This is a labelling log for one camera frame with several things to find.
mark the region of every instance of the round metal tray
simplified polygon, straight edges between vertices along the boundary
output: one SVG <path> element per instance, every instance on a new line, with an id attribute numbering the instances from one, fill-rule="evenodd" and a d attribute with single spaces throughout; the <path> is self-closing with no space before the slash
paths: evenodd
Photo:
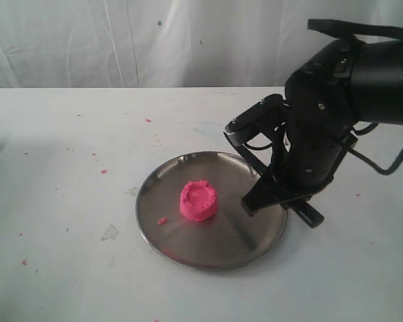
<path id="1" fill-rule="evenodd" d="M 202 270 L 243 266 L 265 254 L 281 237 L 287 213 L 280 206 L 260 210 L 253 218 L 240 199 L 259 175 L 239 156 L 196 152 L 159 166 L 145 180 L 136 200 L 144 239 L 180 265 Z M 179 212 L 179 195 L 190 180 L 205 179 L 218 193 L 218 212 L 194 222 Z M 167 222 L 159 225 L 165 217 Z"/>

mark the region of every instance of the pink speck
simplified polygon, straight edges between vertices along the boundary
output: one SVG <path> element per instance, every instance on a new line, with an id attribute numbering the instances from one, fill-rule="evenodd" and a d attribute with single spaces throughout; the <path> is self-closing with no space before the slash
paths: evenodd
<path id="1" fill-rule="evenodd" d="M 164 225 L 167 222 L 166 217 L 163 217 L 159 220 L 159 225 Z"/>

